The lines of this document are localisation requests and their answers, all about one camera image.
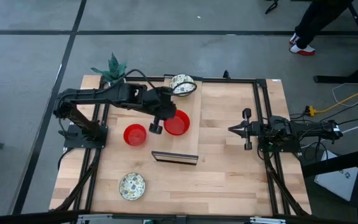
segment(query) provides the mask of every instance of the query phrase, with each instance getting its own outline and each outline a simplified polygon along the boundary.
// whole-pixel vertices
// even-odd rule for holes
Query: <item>wire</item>
[[[297,116],[296,118],[291,118],[291,115],[299,115],[299,114],[300,114],[300,116]],[[304,117],[304,115],[306,115],[306,111],[304,111],[302,114],[301,113],[290,114],[290,119],[302,118],[302,117]]]
[[[60,104],[62,103],[62,100],[68,96],[75,96],[75,95],[93,95],[93,94],[100,94],[100,93],[104,93],[112,88],[114,88],[116,85],[118,85],[125,77],[127,77],[129,74],[131,74],[132,72],[137,72],[139,73],[140,75],[142,75],[144,77],[144,79],[146,80],[146,82],[155,90],[155,86],[153,85],[153,83],[151,83],[149,81],[149,79],[147,78],[147,76],[142,72],[140,71],[139,69],[132,69],[130,70],[129,72],[127,72],[125,75],[123,75],[121,78],[119,78],[115,83],[113,83],[111,86],[109,86],[109,88],[105,88],[105,89],[102,89],[102,90],[96,90],[96,89],[93,89],[94,92],[87,92],[87,93],[67,93],[65,95],[63,95],[60,99],[59,99],[59,106]]]
[[[291,121],[303,121],[303,122],[305,122],[305,121],[309,121],[309,122],[311,122],[311,123],[318,123],[318,122],[316,122],[316,121],[312,121],[312,120],[308,120],[308,119],[302,119],[302,120],[291,120]]]
[[[289,122],[289,121],[286,121],[289,125],[290,125],[290,127],[292,128],[292,130],[293,130],[293,132],[295,133],[295,139],[296,139],[296,129],[295,129],[295,127],[291,124],[291,122]]]
[[[333,96],[334,96],[334,99],[335,99],[335,102],[336,103],[339,103],[340,105],[343,105],[343,106],[348,106],[348,107],[352,107],[352,106],[354,106],[354,105],[356,105],[356,104],[358,104],[358,102],[357,103],[354,103],[353,105],[346,105],[346,104],[344,104],[344,103],[340,103],[340,102],[338,102],[338,100],[336,99],[336,96],[335,96],[335,89],[337,89],[337,88],[339,88],[339,87],[341,87],[341,86],[344,86],[344,85],[358,85],[358,83],[343,83],[343,84],[340,84],[339,86],[337,86],[337,87],[334,87],[331,91],[332,91],[332,93],[333,93]]]
[[[324,124],[324,125],[317,126],[317,127],[310,128],[310,129],[306,130],[303,134],[301,134],[301,136],[299,136],[299,138],[300,138],[299,141],[301,141],[302,137],[305,136],[309,131],[312,131],[312,130],[318,129],[318,128],[324,128],[325,126],[329,126],[329,125],[331,125],[331,123],[330,124]]]
[[[257,150],[257,154],[258,154],[259,159],[262,159],[263,161],[265,160],[264,158],[262,158],[262,156],[260,156],[259,149]],[[272,157],[273,157],[273,153],[271,155],[269,155],[268,159],[271,159]]]
[[[346,123],[353,122],[353,121],[358,121],[358,118],[357,118],[357,119],[352,119],[352,120],[349,120],[349,121],[341,122],[341,123],[339,123],[338,125],[346,124]]]
[[[307,159],[306,158],[306,152],[310,149],[310,147],[314,144],[317,144],[318,142],[313,142],[310,145],[308,145],[308,147],[305,149],[305,151],[303,152],[303,158],[305,161],[312,161],[313,159]]]
[[[187,91],[187,92],[183,92],[183,93],[173,93],[179,86],[184,85],[184,84],[192,84],[194,86],[194,89]],[[190,93],[193,93],[194,91],[197,90],[197,84],[194,82],[181,82],[179,84],[177,84],[173,89],[172,89],[172,93],[166,93],[168,95],[171,96],[179,96],[179,97],[184,97],[187,96]]]
[[[351,109],[351,108],[353,108],[353,107],[355,107],[355,106],[357,106],[357,105],[358,105],[358,103],[356,103],[355,105],[350,106],[350,107],[348,107],[348,108],[345,108],[345,109],[343,109],[343,110],[341,110],[341,111],[338,111],[337,113],[334,113],[334,114],[331,115],[331,116],[328,116],[328,117],[326,117],[326,118],[324,118],[324,119],[321,119],[320,122],[324,121],[325,119],[331,118],[331,117],[333,117],[333,116],[335,116],[335,115],[337,115],[337,114],[339,114],[339,113],[342,113],[342,112],[344,112],[344,111],[346,111],[346,110],[348,110],[348,109]]]
[[[57,170],[59,171],[60,169],[60,163],[62,162],[63,157],[65,157],[65,155],[69,152],[71,152],[71,150],[73,150],[74,148],[67,148],[67,150],[60,156],[59,161],[57,162]]]
[[[62,119],[61,118],[59,118],[59,125],[60,125],[60,127],[61,127],[61,129],[63,131],[63,136],[66,138],[66,133],[67,132],[66,132],[65,128],[62,125]]]
[[[314,151],[314,160],[315,161],[317,161],[317,152],[318,152],[318,150],[320,150],[320,146],[323,146],[324,147],[324,150],[325,150],[325,152],[326,152],[326,158],[327,158],[327,160],[328,160],[328,150],[327,150],[327,147],[323,144],[323,143],[321,143],[321,137],[319,137],[318,138],[318,141],[316,141],[316,142],[313,142],[313,143],[311,143],[311,144],[309,144],[308,146],[307,146],[307,148],[305,149],[305,151],[303,152],[303,158],[306,160],[306,161],[312,161],[313,159],[307,159],[306,158],[306,152],[308,151],[308,149],[310,149],[310,147],[312,146],[312,145],[314,145],[314,144],[316,144],[316,148],[315,148],[315,151]]]
[[[329,108],[327,108],[327,109],[325,109],[325,110],[322,110],[322,111],[316,110],[314,113],[325,113],[325,112],[327,112],[327,111],[333,109],[334,107],[340,105],[341,103],[346,102],[346,101],[348,101],[348,100],[350,100],[350,99],[352,99],[352,98],[354,98],[354,97],[356,97],[356,96],[358,96],[358,93],[356,93],[356,94],[354,94],[354,95],[352,95],[352,96],[349,96],[349,97],[346,98],[345,100],[342,100],[342,101],[336,103],[335,105],[330,106]]]
[[[345,134],[345,133],[347,133],[347,132],[349,132],[349,131],[353,131],[353,130],[356,130],[356,129],[358,129],[358,126],[356,126],[356,127],[354,127],[354,128],[351,128],[351,129],[348,129],[348,130],[346,130],[346,131],[343,131],[342,134]],[[311,145],[311,144],[309,144],[309,145],[307,145],[307,146],[302,146],[301,149],[304,149],[304,148],[306,148],[306,147],[309,147],[310,145]]]

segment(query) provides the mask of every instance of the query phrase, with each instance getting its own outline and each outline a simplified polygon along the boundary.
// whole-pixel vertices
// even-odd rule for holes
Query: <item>wooden tabletop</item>
[[[97,88],[100,76],[85,75],[81,88]],[[155,82],[155,86],[167,85]],[[280,80],[267,80],[270,105],[274,115],[289,118]],[[262,111],[266,116],[262,89]],[[227,130],[239,124],[244,108],[252,110],[257,120],[253,87],[244,83],[198,83],[198,89],[186,98],[173,97],[177,108],[188,113],[191,127],[182,136],[147,133],[144,145],[128,146],[125,128],[139,123],[147,129],[153,117],[132,110],[110,106],[106,147],[102,150],[92,201],[92,212],[152,213],[187,215],[270,216],[269,191],[264,162],[256,150],[245,151],[244,140]],[[80,110],[92,117],[93,106]],[[252,138],[252,145],[257,139]],[[59,206],[78,182],[84,149],[74,149],[62,160],[50,208]],[[168,151],[199,156],[196,166],[157,162],[151,151]],[[311,213],[305,182],[298,159],[280,153],[285,183],[296,201]],[[136,201],[123,199],[119,181],[130,172],[146,181],[143,196]],[[85,206],[85,186],[81,208]],[[282,201],[276,186],[279,211]]]

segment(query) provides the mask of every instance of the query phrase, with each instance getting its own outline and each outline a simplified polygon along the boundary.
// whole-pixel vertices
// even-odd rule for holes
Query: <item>red sneaker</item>
[[[300,49],[296,44],[290,48],[290,52],[294,54],[300,54],[302,56],[312,56],[316,53],[316,49],[309,45],[305,49]]]

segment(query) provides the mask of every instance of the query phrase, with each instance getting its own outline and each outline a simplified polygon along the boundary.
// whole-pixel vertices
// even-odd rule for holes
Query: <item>person's leg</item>
[[[295,33],[298,37],[302,37],[302,35],[307,31],[310,23],[315,19],[315,17],[321,11],[321,1],[313,1],[309,8],[306,10],[305,14],[302,17],[299,25],[295,27]]]
[[[299,53],[300,50],[306,49],[304,55],[313,55],[314,49],[308,46],[314,39],[315,35],[321,31],[324,27],[334,21],[339,15],[345,11],[353,0],[327,0],[321,8],[320,13],[305,29],[303,35],[297,40],[290,50],[293,53]]]

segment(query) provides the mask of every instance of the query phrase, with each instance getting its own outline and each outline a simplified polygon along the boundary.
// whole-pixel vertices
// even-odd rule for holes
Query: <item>white cable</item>
[[[345,134],[346,132],[353,131],[353,130],[356,130],[356,129],[358,129],[358,126],[356,126],[354,128],[351,128],[351,129],[348,129],[346,131],[343,131],[342,134]],[[309,147],[309,146],[311,146],[311,144],[308,144],[307,146],[302,146],[301,149],[304,149],[304,148]]]
[[[343,83],[343,84],[340,84],[339,86],[337,87],[334,87],[331,91],[333,93],[333,96],[334,96],[334,99],[335,99],[335,102],[336,103],[339,103],[339,101],[336,99],[336,96],[335,96],[335,90],[343,85],[358,85],[358,83]],[[348,106],[348,107],[351,107],[351,106],[354,106],[356,104],[358,104],[358,101],[356,103],[354,103],[353,105],[347,105],[347,104],[344,104],[344,103],[339,103],[340,105],[343,105],[343,106]]]

